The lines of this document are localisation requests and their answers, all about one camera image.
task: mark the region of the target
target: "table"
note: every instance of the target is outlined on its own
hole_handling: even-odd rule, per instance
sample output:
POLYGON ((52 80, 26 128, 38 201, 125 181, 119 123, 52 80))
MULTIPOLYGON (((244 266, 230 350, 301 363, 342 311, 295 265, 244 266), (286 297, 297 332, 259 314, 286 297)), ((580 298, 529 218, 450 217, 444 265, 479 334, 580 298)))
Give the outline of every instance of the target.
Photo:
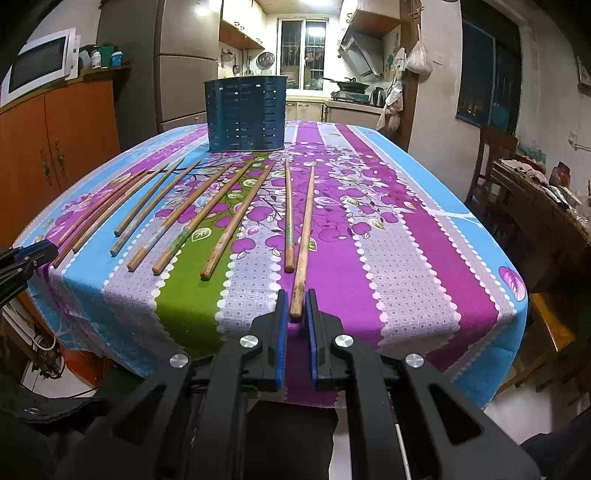
POLYGON ((502 209, 531 244, 519 249, 519 270, 530 292, 589 283, 591 262, 588 231, 544 191, 513 168, 495 162, 493 183, 502 187, 495 207, 502 209))
MULTIPOLYGON (((505 376, 521 341, 527 293, 500 247, 464 205, 407 153, 374 130, 286 122, 285 147, 272 153, 208 152, 206 125, 180 127, 122 153, 48 206, 17 239, 55 240, 98 195, 142 168, 184 157, 199 165, 152 211, 115 257, 113 230, 150 184, 105 222, 57 269, 44 267, 30 293, 48 325, 69 349, 108 355, 142 376, 178 351, 215 352, 271 311, 277 291, 291 292, 283 272, 285 179, 290 160, 295 239, 315 165, 307 288, 320 308, 341 318, 347 333, 379 351, 418 352, 484 406, 505 376), (160 239, 134 273, 126 262, 172 207, 216 167, 256 163, 200 225, 159 276, 151 266, 220 182, 200 197, 160 239), (199 272, 238 203, 264 165, 276 161, 242 226, 209 282, 199 272)), ((286 391, 272 398, 332 406, 309 380, 306 339, 290 325, 286 391)))

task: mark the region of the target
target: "kettle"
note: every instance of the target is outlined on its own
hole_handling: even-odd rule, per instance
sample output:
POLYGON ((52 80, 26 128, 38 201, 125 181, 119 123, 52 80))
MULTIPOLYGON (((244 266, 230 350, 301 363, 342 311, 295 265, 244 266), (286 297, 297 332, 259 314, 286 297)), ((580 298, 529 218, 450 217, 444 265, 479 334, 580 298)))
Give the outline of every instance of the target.
POLYGON ((382 108, 386 104, 386 93, 384 92, 384 89, 381 87, 374 88, 374 91, 371 92, 369 101, 373 106, 382 108))

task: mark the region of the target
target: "wooden desk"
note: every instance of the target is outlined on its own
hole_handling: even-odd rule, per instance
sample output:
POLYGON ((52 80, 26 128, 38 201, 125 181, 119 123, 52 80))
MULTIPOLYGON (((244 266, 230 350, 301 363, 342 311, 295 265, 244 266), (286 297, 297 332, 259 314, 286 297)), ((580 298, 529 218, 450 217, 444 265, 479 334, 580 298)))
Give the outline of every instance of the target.
POLYGON ((546 291, 565 281, 590 281, 591 239, 585 228, 512 168, 495 163, 491 180, 501 186, 496 206, 532 245, 516 259, 528 291, 546 291))

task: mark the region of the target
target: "metal screw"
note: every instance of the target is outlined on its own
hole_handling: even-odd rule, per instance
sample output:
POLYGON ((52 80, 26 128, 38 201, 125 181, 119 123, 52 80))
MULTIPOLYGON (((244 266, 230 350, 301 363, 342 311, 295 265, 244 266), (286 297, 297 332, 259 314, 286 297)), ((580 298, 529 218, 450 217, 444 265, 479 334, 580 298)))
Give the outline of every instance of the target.
POLYGON ((189 363, 189 357, 184 353, 175 353, 170 357, 170 366, 174 368, 182 368, 189 363))
POLYGON ((404 361, 407 363, 409 367, 413 368, 422 367, 425 363, 425 359, 418 353, 409 353, 404 359, 404 361))
POLYGON ((244 348, 254 348, 258 345, 258 338, 254 335, 245 335, 240 339, 240 345, 244 348))
POLYGON ((353 345, 355 340, 353 340, 351 335, 337 335, 335 337, 335 343, 342 348, 347 348, 353 345))

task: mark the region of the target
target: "wooden chopstick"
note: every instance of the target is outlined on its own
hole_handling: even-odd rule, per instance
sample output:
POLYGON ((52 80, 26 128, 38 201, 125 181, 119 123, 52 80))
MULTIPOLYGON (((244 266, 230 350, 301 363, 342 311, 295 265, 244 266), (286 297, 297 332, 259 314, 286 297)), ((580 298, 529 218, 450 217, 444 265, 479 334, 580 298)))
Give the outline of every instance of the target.
POLYGON ((150 175, 144 176, 138 183, 136 183, 133 187, 127 190, 123 195, 121 195, 117 201, 112 204, 105 213, 103 213, 99 219, 86 231, 86 233, 78 240, 76 245, 72 248, 72 251, 76 253, 82 246, 89 240, 89 238, 99 229, 99 227, 105 223, 114 212, 116 212, 121 205, 123 205, 129 198, 136 194, 136 192, 141 189, 144 185, 146 185, 150 180, 154 178, 155 175, 158 174, 157 171, 153 172, 146 172, 150 173, 150 175))
MULTIPOLYGON (((180 165, 180 163, 184 160, 183 158, 179 158, 172 167, 168 169, 168 171, 160 177, 160 179, 150 188, 146 194, 140 198, 139 202, 135 204, 135 206, 131 209, 131 211, 125 216, 123 221, 119 224, 119 226, 115 229, 115 236, 120 236, 125 228, 129 225, 131 220, 138 214, 140 209, 145 205, 145 203, 150 200, 151 196, 154 194, 156 190, 160 188, 160 186, 166 181, 166 179, 170 176, 174 169, 180 165)), ((154 178, 161 170, 164 170, 168 165, 162 165, 160 169, 152 175, 154 178)))
POLYGON ((65 259, 68 252, 73 249, 73 247, 78 243, 81 237, 87 232, 87 230, 117 201, 119 197, 121 197, 125 193, 125 189, 131 185, 133 185, 140 177, 144 176, 146 172, 146 168, 140 170, 139 172, 132 175, 130 178, 125 180, 121 187, 115 191, 112 191, 114 194, 110 195, 109 198, 102 202, 100 208, 96 209, 92 215, 87 218, 87 221, 80 227, 80 229, 74 234, 74 237, 66 244, 64 249, 58 254, 56 259, 53 261, 52 265, 53 268, 57 268, 61 262, 65 259))
POLYGON ((143 208, 143 210, 141 212, 139 212, 138 216, 136 218, 134 218, 134 220, 129 224, 129 226, 127 226, 127 228, 125 228, 125 231, 121 234, 121 236, 119 237, 119 240, 117 240, 115 242, 115 244, 113 245, 113 248, 111 248, 111 255, 113 257, 119 253, 119 251, 121 250, 121 248, 123 248, 123 246, 125 245, 126 241, 129 239, 129 237, 135 232, 135 229, 140 226, 140 224, 150 214, 150 212, 153 210, 153 208, 156 207, 156 205, 158 205, 160 200, 162 200, 164 198, 164 196, 168 192, 170 192, 170 190, 172 190, 175 187, 175 185, 177 183, 179 183, 187 173, 189 173, 192 169, 194 169, 195 166, 197 166, 200 161, 201 161, 201 159, 195 160, 187 168, 185 168, 172 182, 170 182, 168 185, 166 185, 165 188, 163 188, 162 191, 159 192, 159 194, 157 194, 156 197, 154 197, 149 202, 149 204, 147 204, 143 208))
POLYGON ((285 161, 285 273, 296 269, 293 231, 293 203, 291 198, 291 172, 289 161, 285 161))
POLYGON ((312 230, 312 207, 314 206, 314 167, 310 169, 308 192, 306 194, 306 211, 304 226, 301 230, 300 252, 297 257, 294 288, 291 292, 290 316, 300 320, 304 309, 304 293, 306 292, 306 273, 308 270, 308 253, 310 249, 310 233, 312 230))
POLYGON ((207 215, 209 215, 209 212, 211 211, 211 209, 213 207, 215 207, 217 205, 217 203, 228 192, 228 190, 230 190, 230 188, 232 188, 232 186, 238 180, 240 180, 240 177, 242 177, 246 173, 246 171, 251 167, 251 165, 254 162, 255 162, 255 160, 250 160, 246 165, 244 165, 240 170, 238 170, 234 174, 234 176, 230 180, 228 180, 228 182, 226 182, 224 184, 224 186, 219 190, 219 192, 217 192, 214 195, 214 197, 211 200, 209 200, 209 202, 207 202, 206 205, 201 210, 199 210, 199 213, 197 214, 197 216, 193 220, 191 220, 185 226, 185 228, 183 228, 183 231, 181 231, 180 235, 174 239, 174 242, 170 245, 170 247, 167 248, 166 252, 164 252, 160 256, 160 258, 157 260, 157 262, 152 266, 152 272, 154 272, 154 275, 160 275, 162 273, 162 270, 164 270, 164 267, 166 267, 166 265, 168 265, 168 262, 170 262, 170 259, 178 251, 178 249, 181 247, 181 245, 183 243, 185 243, 187 238, 189 238, 191 233, 193 233, 193 231, 199 226, 199 224, 203 221, 203 219, 207 215))
POLYGON ((216 181, 219 177, 221 177, 226 171, 232 166, 233 162, 223 166, 214 175, 209 177, 207 181, 201 184, 201 186, 195 190, 191 195, 189 195, 179 206, 177 206, 173 212, 166 218, 164 223, 160 226, 160 228, 156 231, 152 237, 146 242, 143 247, 140 247, 139 250, 135 253, 133 258, 127 264, 127 270, 130 272, 135 271, 138 268, 139 264, 142 263, 146 255, 152 250, 156 242, 162 238, 162 236, 168 231, 170 226, 180 217, 183 212, 189 208, 193 204, 195 200, 197 200, 203 192, 205 192, 214 181, 216 181))
POLYGON ((261 176, 256 181, 254 187, 252 187, 251 191, 248 192, 248 195, 246 196, 244 201, 241 203, 240 208, 234 214, 229 225, 223 231, 222 236, 220 237, 220 240, 217 241, 216 246, 213 248, 213 252, 212 252, 211 256, 209 257, 209 259, 207 260, 207 263, 205 264, 205 267, 201 271, 201 280, 207 281, 212 277, 213 271, 215 270, 218 262, 220 261, 223 251, 228 246, 228 243, 230 243, 230 240, 232 239, 232 235, 234 234, 234 231, 236 230, 236 228, 238 227, 240 222, 242 222, 242 217, 244 217, 246 210, 248 210, 248 207, 250 207, 250 204, 252 203, 252 199, 255 197, 258 190, 261 188, 261 185, 267 179, 267 176, 271 172, 271 169, 273 168, 274 165, 275 165, 275 161, 273 161, 271 164, 269 164, 267 166, 267 168, 263 171, 263 173, 261 173, 261 176))
POLYGON ((82 223, 90 216, 92 215, 98 208, 100 208, 107 200, 109 200, 113 195, 115 195, 117 192, 119 192, 122 188, 124 188, 127 185, 127 181, 129 179, 131 179, 132 177, 129 177, 127 180, 121 182, 119 185, 117 185, 114 189, 111 189, 110 191, 108 191, 107 193, 105 193, 105 195, 99 199, 94 205, 90 206, 88 208, 87 211, 85 211, 82 215, 80 215, 80 217, 78 218, 78 220, 76 220, 74 222, 74 224, 66 231, 66 233, 64 233, 60 239, 55 242, 57 247, 60 247, 63 245, 63 243, 68 239, 68 237, 80 226, 82 225, 82 223))

